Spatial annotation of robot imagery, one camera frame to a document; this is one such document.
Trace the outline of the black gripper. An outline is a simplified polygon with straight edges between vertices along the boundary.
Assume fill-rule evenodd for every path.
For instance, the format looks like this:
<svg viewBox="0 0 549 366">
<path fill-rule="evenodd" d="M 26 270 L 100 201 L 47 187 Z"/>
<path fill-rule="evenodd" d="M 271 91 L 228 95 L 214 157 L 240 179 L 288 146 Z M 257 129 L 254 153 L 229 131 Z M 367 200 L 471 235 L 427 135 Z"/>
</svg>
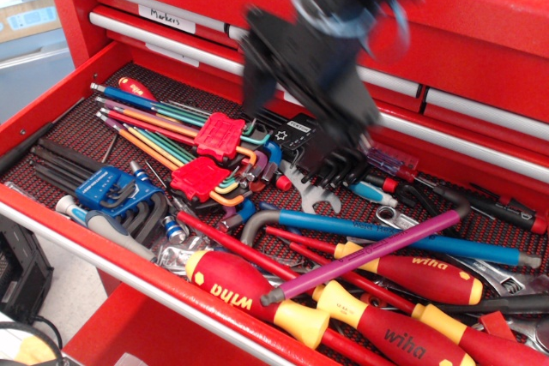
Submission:
<svg viewBox="0 0 549 366">
<path fill-rule="evenodd" d="M 407 18 L 397 0 L 291 0 L 294 21 L 249 9 L 244 50 L 244 112 L 254 117 L 283 86 L 321 121 L 324 132 L 342 147 L 368 151 L 371 128 L 380 111 L 356 69 L 368 48 L 369 34 L 382 4 L 399 26 L 399 40 L 409 44 Z"/>
</svg>

